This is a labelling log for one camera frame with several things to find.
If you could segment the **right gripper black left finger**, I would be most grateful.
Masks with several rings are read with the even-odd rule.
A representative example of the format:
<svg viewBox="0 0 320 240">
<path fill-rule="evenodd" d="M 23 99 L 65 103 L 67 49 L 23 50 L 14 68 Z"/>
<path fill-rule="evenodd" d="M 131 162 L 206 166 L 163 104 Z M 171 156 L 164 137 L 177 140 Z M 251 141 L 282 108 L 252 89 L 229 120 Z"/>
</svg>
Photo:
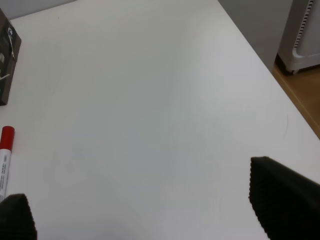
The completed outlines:
<svg viewBox="0 0 320 240">
<path fill-rule="evenodd" d="M 25 194 L 11 194 L 0 202 L 0 238 L 36 240 L 38 232 Z"/>
</svg>

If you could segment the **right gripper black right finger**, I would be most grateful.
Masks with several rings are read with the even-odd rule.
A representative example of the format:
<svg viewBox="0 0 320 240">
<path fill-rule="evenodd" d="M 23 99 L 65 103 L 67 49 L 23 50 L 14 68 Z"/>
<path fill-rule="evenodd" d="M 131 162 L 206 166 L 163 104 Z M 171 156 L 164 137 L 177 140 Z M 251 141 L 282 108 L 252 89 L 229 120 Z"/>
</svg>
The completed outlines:
<svg viewBox="0 0 320 240">
<path fill-rule="evenodd" d="M 320 185 L 267 157 L 250 159 L 249 201 L 271 240 L 320 238 Z"/>
</svg>

